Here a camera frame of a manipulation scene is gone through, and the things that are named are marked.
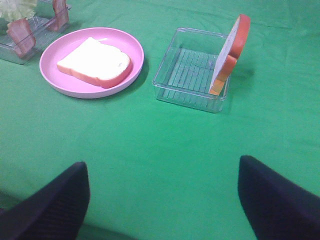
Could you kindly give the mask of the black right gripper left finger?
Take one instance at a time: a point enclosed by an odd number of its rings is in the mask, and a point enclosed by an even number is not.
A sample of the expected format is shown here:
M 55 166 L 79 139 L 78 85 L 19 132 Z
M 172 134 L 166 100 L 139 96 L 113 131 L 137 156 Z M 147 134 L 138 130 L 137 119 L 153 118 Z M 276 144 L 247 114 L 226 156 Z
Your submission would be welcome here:
M 76 162 L 0 215 L 2 240 L 74 240 L 90 202 L 88 169 Z

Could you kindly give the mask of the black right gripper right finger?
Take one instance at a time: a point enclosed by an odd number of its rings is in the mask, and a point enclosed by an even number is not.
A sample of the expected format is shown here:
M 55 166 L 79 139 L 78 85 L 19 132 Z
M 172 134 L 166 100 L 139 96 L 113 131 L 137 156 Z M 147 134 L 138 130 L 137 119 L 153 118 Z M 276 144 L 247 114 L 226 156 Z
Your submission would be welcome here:
M 239 160 L 238 196 L 259 240 L 318 240 L 320 198 L 258 159 Z

